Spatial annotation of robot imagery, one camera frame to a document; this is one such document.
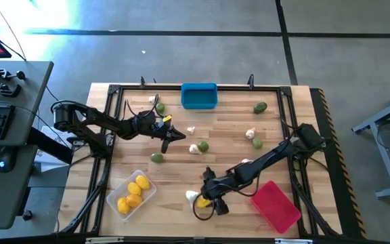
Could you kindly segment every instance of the wooden tabletop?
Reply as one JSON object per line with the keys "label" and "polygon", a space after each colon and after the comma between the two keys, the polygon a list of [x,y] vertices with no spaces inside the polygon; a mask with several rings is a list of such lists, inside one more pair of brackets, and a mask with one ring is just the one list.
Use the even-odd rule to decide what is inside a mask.
{"label": "wooden tabletop", "polygon": [[[87,105],[104,110],[108,83],[93,83]],[[257,213],[249,198],[237,193],[224,196],[230,209],[229,214],[213,216],[209,221],[197,220],[190,209],[185,193],[187,190],[199,192],[202,186],[202,173],[209,165],[217,176],[235,166],[241,160],[256,159],[273,149],[283,140],[276,94],[270,91],[219,91],[217,107],[214,110],[185,110],[180,102],[180,91],[125,90],[135,113],[151,109],[149,96],[160,94],[160,102],[165,104],[166,114],[172,114],[172,123],[179,131],[186,133],[187,127],[195,127],[193,135],[185,140],[169,145],[164,163],[153,163],[152,153],[160,152],[161,141],[138,136],[130,141],[116,139],[114,156],[107,194],[117,188],[136,169],[142,170],[156,185],[156,194],[143,205],[128,222],[121,222],[107,203],[104,206],[101,236],[158,236],[158,237],[298,237],[297,225],[286,233],[279,234]],[[317,129],[317,122],[307,86],[292,86],[293,101],[298,123],[311,123]],[[253,106],[264,101],[267,110],[253,114]],[[127,110],[126,118],[132,114]],[[245,132],[256,128],[256,136],[264,145],[254,149],[245,138]],[[210,149],[203,155],[191,155],[189,145],[200,141],[209,143]],[[80,149],[74,161],[89,154],[87,147]],[[325,164],[322,152],[313,158]],[[72,220],[85,202],[93,159],[74,165],[69,173],[66,190],[60,208],[60,226],[63,228]],[[337,208],[328,172],[317,163],[309,161],[307,174],[314,205],[325,220],[337,232],[341,232]],[[260,183],[273,180],[286,196],[293,201],[290,177],[286,160],[281,160],[261,173]],[[253,192],[255,184],[244,189]],[[306,229],[309,221],[304,204],[302,214]],[[90,227],[94,219],[96,205],[90,217]]]}

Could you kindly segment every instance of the concrete floor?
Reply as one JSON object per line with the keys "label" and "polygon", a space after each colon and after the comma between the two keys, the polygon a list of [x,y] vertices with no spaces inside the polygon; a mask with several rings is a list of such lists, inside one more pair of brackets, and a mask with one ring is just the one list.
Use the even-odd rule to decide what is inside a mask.
{"label": "concrete floor", "polygon": [[[281,37],[22,34],[32,27],[280,32],[274,0],[90,2],[0,0],[27,58],[54,61],[49,88],[59,99],[85,102],[92,82],[134,82],[141,75],[162,83],[244,83],[253,73],[256,84],[290,84]],[[289,32],[390,33],[389,0],[282,0],[282,6]],[[14,8],[25,14],[20,17]],[[5,29],[0,38],[18,49]],[[299,85],[326,93],[368,238],[390,241],[390,198],[374,196],[375,190],[390,187],[385,166],[372,136],[350,131],[389,104],[390,38],[290,38],[290,48]],[[41,103],[48,122],[52,99],[45,94]],[[42,187],[32,190],[27,208],[35,218],[16,220],[11,229],[0,230],[0,238],[51,233],[65,175],[65,169],[34,175],[30,184]],[[49,201],[39,202],[42,198]]]}

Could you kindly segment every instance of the red plastic tray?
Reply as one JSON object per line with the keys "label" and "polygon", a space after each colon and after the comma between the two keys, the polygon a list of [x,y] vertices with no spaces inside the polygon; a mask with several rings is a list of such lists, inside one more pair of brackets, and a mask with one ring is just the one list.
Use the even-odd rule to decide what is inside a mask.
{"label": "red plastic tray", "polygon": [[264,184],[251,197],[251,203],[270,226],[281,234],[301,217],[301,212],[272,181]]}

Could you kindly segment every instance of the blue plastic container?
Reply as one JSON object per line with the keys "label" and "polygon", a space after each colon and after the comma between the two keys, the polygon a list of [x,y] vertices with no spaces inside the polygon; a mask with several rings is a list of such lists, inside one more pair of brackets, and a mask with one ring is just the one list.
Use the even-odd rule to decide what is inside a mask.
{"label": "blue plastic container", "polygon": [[213,109],[217,104],[215,83],[184,83],[181,85],[181,104],[185,109]]}

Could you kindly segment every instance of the yellow-and-black striped tape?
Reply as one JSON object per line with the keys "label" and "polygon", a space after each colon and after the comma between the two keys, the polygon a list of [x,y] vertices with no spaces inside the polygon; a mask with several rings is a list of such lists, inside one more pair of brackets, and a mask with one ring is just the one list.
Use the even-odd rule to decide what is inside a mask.
{"label": "yellow-and-black striped tape", "polygon": [[323,102],[324,110],[326,112],[326,117],[328,119],[329,127],[330,127],[330,130],[332,132],[332,140],[333,140],[333,142],[335,144],[335,147],[337,148],[339,161],[341,162],[341,167],[343,168],[343,174],[344,174],[344,178],[345,178],[345,183],[347,184],[347,187],[349,189],[350,199],[353,202],[353,208],[355,210],[355,215],[356,215],[356,218],[357,218],[357,222],[358,222],[359,227],[360,227],[360,232],[361,232],[362,236],[365,239],[367,239],[366,231],[365,231],[365,228],[364,228],[364,221],[362,220],[362,217],[360,215],[358,202],[356,201],[355,193],[353,191],[353,187],[351,186],[350,176],[349,176],[349,173],[347,171],[347,167],[345,166],[343,152],[341,151],[341,146],[339,145],[337,134],[335,133],[335,128],[334,128],[334,125],[333,125],[333,121],[332,121],[332,118],[330,117],[330,111],[329,111],[328,103],[326,101],[326,96],[324,96],[324,92],[323,92],[322,89],[319,89],[319,92],[320,92],[320,97],[321,97],[322,102]]}

